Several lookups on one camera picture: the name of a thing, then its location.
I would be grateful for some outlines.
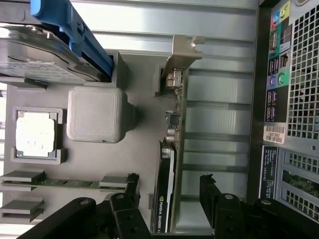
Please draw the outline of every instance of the barcode sticker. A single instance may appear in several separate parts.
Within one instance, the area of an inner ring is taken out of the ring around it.
[[[284,144],[285,143],[285,127],[281,126],[264,126],[264,141]]]

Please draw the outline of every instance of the white square component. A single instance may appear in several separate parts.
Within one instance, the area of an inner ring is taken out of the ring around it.
[[[24,156],[47,157],[54,150],[54,134],[50,114],[25,112],[16,121],[16,149]]]
[[[133,106],[118,88],[69,91],[67,135],[73,141],[116,143],[133,127]]]

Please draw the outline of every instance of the ventilation grille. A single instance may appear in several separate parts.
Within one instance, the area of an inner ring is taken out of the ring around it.
[[[289,164],[304,170],[319,173],[319,160],[290,153]]]
[[[285,201],[298,208],[302,213],[308,215],[309,217],[315,219],[319,222],[319,205],[314,205],[313,203],[305,200],[304,198],[290,192],[287,190]]]
[[[295,21],[289,136],[319,137],[319,5]]]

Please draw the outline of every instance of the network port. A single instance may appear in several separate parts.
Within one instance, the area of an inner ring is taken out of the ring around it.
[[[280,68],[289,66],[290,51],[280,56]]]

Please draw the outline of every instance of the label sticker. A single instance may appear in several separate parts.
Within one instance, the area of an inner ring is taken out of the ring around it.
[[[277,147],[263,145],[259,198],[275,198]]]
[[[24,156],[47,157],[54,150],[54,120],[47,113],[24,113],[16,121],[16,148]]]
[[[25,77],[41,82],[84,82],[81,78],[62,69],[55,63],[41,62],[0,62],[0,73]]]
[[[290,49],[290,41],[280,45],[280,53]]]
[[[264,126],[264,141],[284,144],[285,143],[285,128],[280,126]]]

